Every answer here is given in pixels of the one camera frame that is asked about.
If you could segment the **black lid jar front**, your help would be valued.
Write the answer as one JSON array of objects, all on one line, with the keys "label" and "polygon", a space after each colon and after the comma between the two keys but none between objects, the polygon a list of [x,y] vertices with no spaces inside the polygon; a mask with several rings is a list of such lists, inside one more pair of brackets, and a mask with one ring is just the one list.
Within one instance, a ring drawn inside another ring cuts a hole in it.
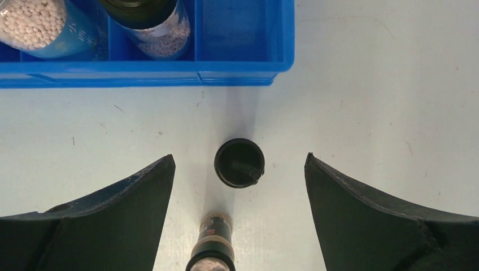
[{"label": "black lid jar front", "polygon": [[191,26],[181,0],[100,1],[133,43],[155,60],[176,60],[190,45]]}]

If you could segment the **silver lid jar front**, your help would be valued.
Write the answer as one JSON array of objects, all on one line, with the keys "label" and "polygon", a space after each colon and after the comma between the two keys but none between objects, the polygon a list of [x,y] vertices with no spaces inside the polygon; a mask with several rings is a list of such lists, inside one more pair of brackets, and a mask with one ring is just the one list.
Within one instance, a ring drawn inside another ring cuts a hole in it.
[{"label": "silver lid jar front", "polygon": [[1,42],[37,58],[55,59],[93,51],[98,31],[71,1],[1,1]]}]

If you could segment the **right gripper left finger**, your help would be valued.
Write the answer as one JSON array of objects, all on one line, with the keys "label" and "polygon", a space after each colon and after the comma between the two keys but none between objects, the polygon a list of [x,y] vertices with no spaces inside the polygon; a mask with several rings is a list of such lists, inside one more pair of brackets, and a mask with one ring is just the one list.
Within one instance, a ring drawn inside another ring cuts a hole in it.
[{"label": "right gripper left finger", "polygon": [[46,212],[1,218],[2,270],[152,270],[175,175],[167,155]]}]

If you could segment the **small dark bottle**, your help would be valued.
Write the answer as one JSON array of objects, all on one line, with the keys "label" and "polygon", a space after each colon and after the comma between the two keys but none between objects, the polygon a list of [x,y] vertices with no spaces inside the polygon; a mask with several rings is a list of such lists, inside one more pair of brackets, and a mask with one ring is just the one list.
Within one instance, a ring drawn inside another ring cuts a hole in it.
[{"label": "small dark bottle", "polygon": [[224,213],[209,214],[200,224],[199,237],[185,270],[235,269],[231,219]]},{"label": "small dark bottle", "polygon": [[264,174],[265,157],[260,147],[246,138],[225,142],[216,152],[214,169],[227,186],[243,189],[256,185]]}]

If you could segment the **small dark bottle front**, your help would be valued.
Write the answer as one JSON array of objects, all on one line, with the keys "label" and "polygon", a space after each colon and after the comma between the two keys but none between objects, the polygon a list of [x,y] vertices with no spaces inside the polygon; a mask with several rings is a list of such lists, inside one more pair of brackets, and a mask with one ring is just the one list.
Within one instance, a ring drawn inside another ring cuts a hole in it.
[{"label": "small dark bottle front", "polygon": [[224,213],[209,214],[200,224],[199,237],[185,270],[235,269],[231,219]]}]

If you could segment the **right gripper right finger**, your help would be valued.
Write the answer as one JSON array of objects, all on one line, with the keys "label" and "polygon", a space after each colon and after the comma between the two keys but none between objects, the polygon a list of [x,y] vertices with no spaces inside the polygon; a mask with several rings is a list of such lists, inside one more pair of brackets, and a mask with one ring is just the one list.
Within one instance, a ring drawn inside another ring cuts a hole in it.
[{"label": "right gripper right finger", "polygon": [[327,270],[477,270],[478,218],[424,207],[308,154],[307,195]]}]

